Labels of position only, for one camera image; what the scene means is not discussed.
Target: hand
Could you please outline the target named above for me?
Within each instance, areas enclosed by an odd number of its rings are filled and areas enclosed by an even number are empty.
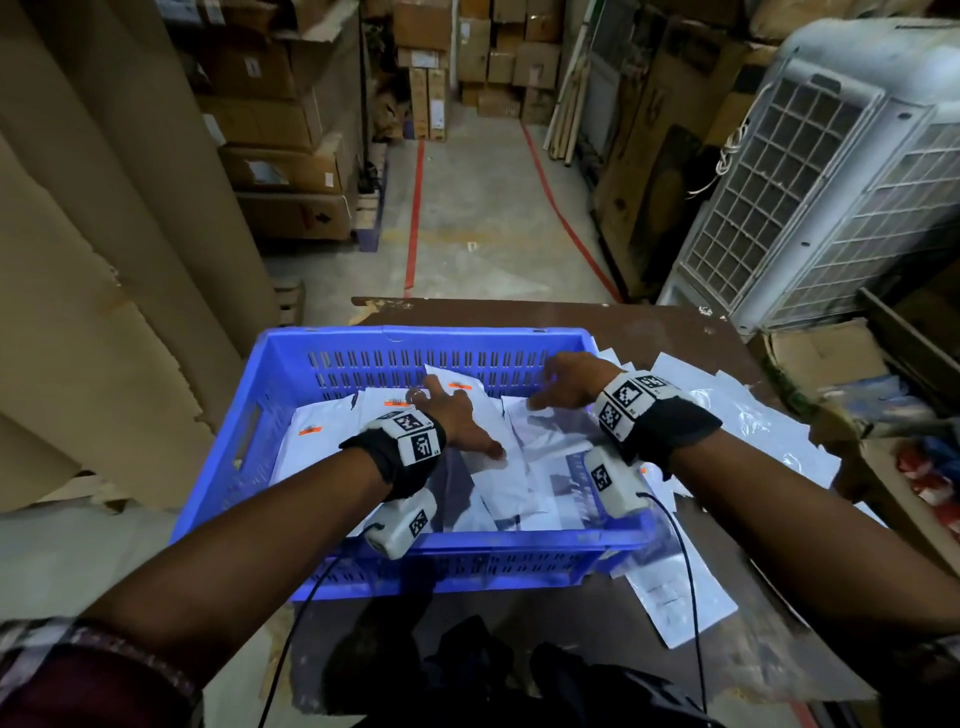
[[[530,409],[577,409],[593,404],[603,388],[623,372],[606,359],[587,352],[561,352],[543,367],[544,389],[527,400]]]
[[[473,421],[473,402],[464,390],[447,394],[436,375],[427,375],[423,386],[430,397],[414,388],[407,392],[407,401],[444,427],[449,446],[463,452],[482,452],[494,460],[503,457],[503,446]]]

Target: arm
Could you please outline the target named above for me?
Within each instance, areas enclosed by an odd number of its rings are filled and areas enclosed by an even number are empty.
[[[545,371],[532,409],[584,406],[620,374],[586,353],[559,354]],[[875,687],[892,648],[960,633],[960,581],[763,452],[718,430],[675,449],[669,467]]]
[[[466,393],[435,376],[411,401],[447,444],[502,455]],[[235,505],[141,566],[83,613],[205,685],[391,492],[372,458],[346,449]]]

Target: wooden tabletop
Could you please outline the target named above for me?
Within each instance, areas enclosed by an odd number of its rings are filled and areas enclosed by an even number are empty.
[[[358,298],[353,323],[363,326],[584,328],[603,350],[641,368],[667,352],[707,372],[718,369],[779,407],[762,371],[726,321],[694,307],[514,301]],[[791,615],[750,565],[743,550],[695,501],[678,497],[684,529],[739,609],[704,633],[708,694],[731,688],[761,701],[866,699],[873,691],[817,635]],[[363,603],[317,604],[318,630],[331,619],[355,619]],[[444,630],[472,614],[516,651],[517,663],[538,643],[573,647],[592,663],[634,667],[697,694],[693,643],[669,650],[625,579],[588,577],[580,587],[435,595],[414,630],[420,654],[431,654]],[[310,627],[298,649],[323,641]],[[314,647],[304,641],[314,640]]]

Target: white marker cube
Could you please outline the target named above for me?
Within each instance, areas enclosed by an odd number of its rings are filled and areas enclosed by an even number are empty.
[[[437,501],[426,488],[408,498],[388,500],[377,508],[370,521],[383,527],[367,531],[367,543],[391,561],[395,561],[410,550],[410,546],[436,513]]]
[[[637,495],[650,493],[649,486],[639,473],[623,462],[612,445],[598,445],[592,449],[584,455],[584,465],[604,509],[615,519],[650,507],[648,498]]]

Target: wrist strap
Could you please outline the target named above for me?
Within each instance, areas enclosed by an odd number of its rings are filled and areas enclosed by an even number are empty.
[[[384,482],[393,485],[387,500],[410,497],[426,485],[444,447],[443,426],[416,409],[382,415],[340,444],[370,455]]]
[[[604,387],[593,412],[627,464],[654,463],[664,478],[675,448],[693,445],[723,424],[689,395],[650,372],[624,372]]]

